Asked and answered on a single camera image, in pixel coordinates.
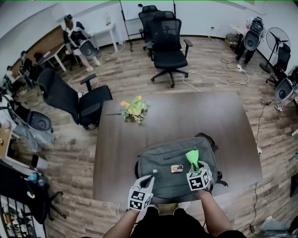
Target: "black and white marker cube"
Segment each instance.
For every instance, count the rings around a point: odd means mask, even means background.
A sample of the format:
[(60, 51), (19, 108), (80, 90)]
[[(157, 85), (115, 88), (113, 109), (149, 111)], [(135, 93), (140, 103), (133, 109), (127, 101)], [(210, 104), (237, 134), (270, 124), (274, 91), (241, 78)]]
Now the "black and white marker cube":
[(190, 172), (186, 174), (187, 181), (191, 191), (205, 189), (210, 182), (207, 169), (201, 169), (196, 172)]
[(142, 192), (138, 189), (130, 189), (128, 207), (141, 211), (150, 204), (152, 197), (152, 193)]

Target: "black pants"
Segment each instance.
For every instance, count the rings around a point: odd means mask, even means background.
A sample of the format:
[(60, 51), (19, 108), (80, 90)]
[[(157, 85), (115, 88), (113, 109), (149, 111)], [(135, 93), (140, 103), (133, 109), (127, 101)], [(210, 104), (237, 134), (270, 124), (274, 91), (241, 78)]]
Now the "black pants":
[[(237, 60), (240, 60), (240, 58), (241, 58), (241, 56), (243, 55), (245, 49), (246, 49), (246, 48), (245, 48), (245, 46), (244, 46), (244, 41), (242, 41), (241, 44), (240, 44), (240, 47), (239, 47), (239, 49), (238, 49), (238, 55), (237, 55), (237, 57), (236, 57)], [(247, 63), (250, 61), (250, 59), (252, 58), (252, 56), (253, 56), (253, 54), (254, 54), (255, 51), (256, 51), (256, 50), (252, 50), (252, 51), (248, 50), (248, 51), (247, 51), (247, 53), (246, 53), (246, 57), (245, 57), (245, 61), (244, 61), (245, 64), (247, 64)]]
[(147, 237), (212, 237), (205, 232), (200, 222), (177, 209), (174, 215), (159, 216), (154, 207), (147, 209), (146, 215), (135, 227), (130, 238)]

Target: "gray backpack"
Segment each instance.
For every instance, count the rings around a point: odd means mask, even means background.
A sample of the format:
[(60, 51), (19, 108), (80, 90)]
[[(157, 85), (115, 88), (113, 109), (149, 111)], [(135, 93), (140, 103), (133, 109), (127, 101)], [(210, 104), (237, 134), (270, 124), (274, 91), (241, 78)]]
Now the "gray backpack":
[[(218, 149), (213, 139), (199, 133), (194, 138), (179, 139), (162, 143), (148, 148), (139, 156), (140, 160), (135, 166), (137, 178), (152, 175), (155, 177), (153, 194), (156, 198), (171, 199), (189, 195), (190, 190), (186, 174), (190, 171), (191, 164), (185, 154), (191, 150), (199, 151), (199, 161), (208, 164), (215, 183), (228, 184), (221, 181), (222, 173), (217, 171), (214, 153)], [(183, 165), (183, 172), (171, 173), (171, 165)]]

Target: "standing fan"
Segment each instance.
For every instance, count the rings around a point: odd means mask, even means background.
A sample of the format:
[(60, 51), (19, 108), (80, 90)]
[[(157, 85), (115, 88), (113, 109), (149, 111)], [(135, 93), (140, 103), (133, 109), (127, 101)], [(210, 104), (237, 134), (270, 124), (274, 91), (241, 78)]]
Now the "standing fan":
[(270, 59), (273, 53), (278, 54), (278, 48), (282, 46), (282, 45), (280, 46), (280, 44), (286, 43), (289, 47), (291, 47), (291, 44), (287, 34), (282, 29), (277, 27), (272, 27), (267, 31), (266, 41), (269, 48), (272, 50), (272, 53), (269, 57), (269, 60), (267, 61), (267, 64), (265, 65), (264, 63), (260, 63), (260, 67), (267, 73), (270, 73), (271, 70), (268, 67), (268, 64), (270, 62)]

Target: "chair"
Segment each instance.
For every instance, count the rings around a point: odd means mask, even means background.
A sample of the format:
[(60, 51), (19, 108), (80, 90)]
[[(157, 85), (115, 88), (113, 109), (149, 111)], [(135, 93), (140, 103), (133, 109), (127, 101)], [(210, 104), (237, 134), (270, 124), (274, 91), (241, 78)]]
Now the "chair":
[(22, 208), (23, 216), (32, 215), (39, 224), (43, 224), (49, 215), (50, 219), (53, 220), (51, 216), (50, 209), (54, 209), (58, 212), (60, 216), (66, 218), (66, 215), (59, 211), (53, 204), (53, 199), (58, 195), (63, 195), (63, 192), (56, 192), (53, 196), (49, 197), (48, 182), (39, 186), (32, 181), (26, 181), (27, 175), (13, 169), (11, 166), (0, 162), (0, 179), (1, 181), (9, 181), (9, 183), (0, 183), (0, 195), (14, 199), (27, 205), (30, 209), (30, 213), (25, 213), (24, 206)]
[(40, 74), (37, 83), (43, 91), (43, 99), (48, 105), (70, 113), (76, 124), (88, 129), (90, 124), (98, 126), (103, 102), (113, 99), (106, 85), (92, 90), (90, 80), (95, 77), (96, 74), (91, 74), (81, 80), (81, 85), (86, 83), (88, 93), (80, 98), (78, 93), (64, 82), (53, 69), (45, 69)]
[(273, 71), (275, 76), (270, 76), (269, 79), (266, 79), (266, 83), (268, 81), (274, 83), (276, 86), (284, 80), (287, 75), (285, 74), (285, 71), (287, 69), (290, 57), (291, 57), (291, 49), (287, 44), (284, 43), (282, 47), (278, 49), (278, 61), (273, 66)]
[(151, 81), (154, 82), (156, 77), (169, 73), (172, 82), (170, 87), (174, 88), (173, 72), (184, 73), (185, 77), (188, 77), (188, 72), (178, 68), (187, 66), (186, 57), (192, 43), (190, 40), (184, 40), (186, 43), (184, 55), (180, 45), (181, 21), (170, 18), (169, 13), (160, 12), (160, 14), (155, 15), (155, 18), (150, 23), (150, 29), (153, 43), (148, 42), (147, 48), (153, 51), (151, 59), (154, 61), (154, 66), (158, 69), (163, 69), (162, 72), (153, 76)]
[(142, 12), (139, 13), (139, 18), (142, 22), (143, 29), (139, 29), (139, 33), (141, 34), (141, 38), (145, 41), (152, 41), (152, 35), (150, 31), (150, 22), (153, 20), (155, 13), (157, 12), (157, 8), (154, 5), (144, 6), (142, 8)]

